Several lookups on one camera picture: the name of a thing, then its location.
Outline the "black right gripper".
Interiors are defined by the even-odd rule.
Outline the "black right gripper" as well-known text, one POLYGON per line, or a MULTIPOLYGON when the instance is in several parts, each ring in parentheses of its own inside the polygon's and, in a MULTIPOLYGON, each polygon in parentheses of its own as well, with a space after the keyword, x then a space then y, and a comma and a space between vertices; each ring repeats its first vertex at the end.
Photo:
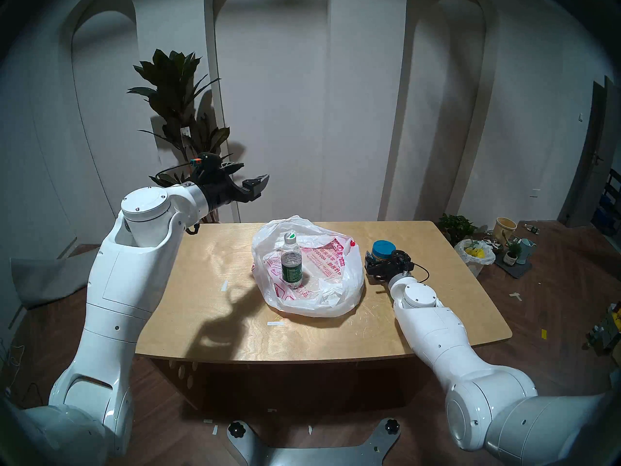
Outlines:
POLYGON ((390 282, 395 276, 410 276, 415 263, 402 250, 392 251, 387 258, 377 258, 372 253, 365 254, 365 270, 367 275, 379 282, 390 282))

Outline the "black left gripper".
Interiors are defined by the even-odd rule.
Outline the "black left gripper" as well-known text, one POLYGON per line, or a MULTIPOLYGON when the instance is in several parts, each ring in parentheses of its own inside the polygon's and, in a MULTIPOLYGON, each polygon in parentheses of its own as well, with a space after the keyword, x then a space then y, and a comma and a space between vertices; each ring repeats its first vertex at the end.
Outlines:
POLYGON ((241 162, 223 162, 221 171, 201 171, 198 173, 198 187, 203 193, 209 213, 237 201, 248 203, 257 200, 269 182, 268 174, 242 181, 238 186, 230 175, 244 167, 241 162))

